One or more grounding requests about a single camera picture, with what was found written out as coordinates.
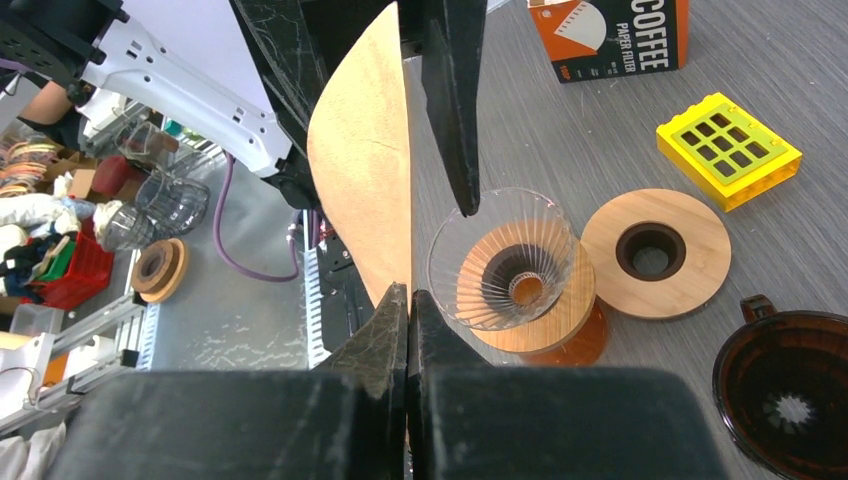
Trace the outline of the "amber glass carafe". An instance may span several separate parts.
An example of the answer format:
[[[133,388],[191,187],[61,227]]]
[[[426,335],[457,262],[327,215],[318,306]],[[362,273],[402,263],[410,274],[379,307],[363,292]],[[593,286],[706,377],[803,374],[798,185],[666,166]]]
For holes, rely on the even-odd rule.
[[[541,353],[520,354],[530,365],[580,367],[595,364],[608,341],[608,322],[601,302],[596,300],[582,328],[569,340]]]

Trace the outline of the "wooden ring holder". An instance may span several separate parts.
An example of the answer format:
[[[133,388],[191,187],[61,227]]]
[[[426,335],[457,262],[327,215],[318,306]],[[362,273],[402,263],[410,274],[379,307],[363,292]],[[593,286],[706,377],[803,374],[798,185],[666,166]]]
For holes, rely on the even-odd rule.
[[[519,220],[484,234],[454,287],[457,322],[488,346],[541,353],[571,339],[596,298],[588,253],[562,220]]]

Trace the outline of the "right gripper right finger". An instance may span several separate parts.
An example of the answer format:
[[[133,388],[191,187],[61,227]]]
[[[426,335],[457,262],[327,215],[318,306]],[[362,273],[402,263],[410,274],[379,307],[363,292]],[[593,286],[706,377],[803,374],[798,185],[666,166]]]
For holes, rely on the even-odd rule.
[[[412,479],[428,477],[433,453],[430,378],[441,371],[490,365],[448,325],[429,291],[412,294],[407,355],[407,466]]]

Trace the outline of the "clear glass dripper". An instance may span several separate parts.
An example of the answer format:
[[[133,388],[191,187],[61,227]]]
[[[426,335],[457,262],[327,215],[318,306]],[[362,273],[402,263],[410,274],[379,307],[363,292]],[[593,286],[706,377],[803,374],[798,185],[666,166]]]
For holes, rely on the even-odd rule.
[[[576,250],[565,211],[547,196],[518,187],[485,191],[475,215],[453,210],[438,228],[426,262],[428,290],[457,324],[514,328],[558,300]]]

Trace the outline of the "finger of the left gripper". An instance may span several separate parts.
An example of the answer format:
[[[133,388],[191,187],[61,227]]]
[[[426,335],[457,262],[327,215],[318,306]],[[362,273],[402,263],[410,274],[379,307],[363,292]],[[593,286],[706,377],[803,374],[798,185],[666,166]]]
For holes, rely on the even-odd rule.
[[[392,1],[234,1],[279,127],[301,153],[398,149]]]
[[[477,99],[485,1],[400,1],[402,50],[422,59],[426,112],[457,207],[480,206]]]

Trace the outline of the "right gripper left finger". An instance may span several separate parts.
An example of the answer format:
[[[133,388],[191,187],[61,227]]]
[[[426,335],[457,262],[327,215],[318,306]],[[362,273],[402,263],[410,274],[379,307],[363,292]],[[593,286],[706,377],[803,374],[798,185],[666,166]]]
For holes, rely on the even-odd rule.
[[[348,479],[405,476],[408,321],[407,286],[393,283],[366,324],[317,366],[358,383],[345,442]]]

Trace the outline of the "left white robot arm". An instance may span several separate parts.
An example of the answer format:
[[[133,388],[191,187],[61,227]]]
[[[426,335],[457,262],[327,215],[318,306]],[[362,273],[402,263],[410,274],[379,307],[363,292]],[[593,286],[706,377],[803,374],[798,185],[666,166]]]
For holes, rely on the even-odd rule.
[[[319,96],[383,1],[5,1],[1,57],[62,86],[125,95],[191,127],[277,188],[320,205],[307,163]],[[422,59],[427,115],[460,212],[480,204],[477,89],[487,5],[399,1],[404,57]]]

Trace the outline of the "coffee filter box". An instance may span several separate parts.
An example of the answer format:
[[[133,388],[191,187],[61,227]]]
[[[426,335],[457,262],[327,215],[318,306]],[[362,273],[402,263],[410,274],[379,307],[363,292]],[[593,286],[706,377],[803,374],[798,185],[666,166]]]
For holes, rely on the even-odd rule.
[[[563,84],[674,71],[686,62],[687,0],[529,1],[527,7]]]

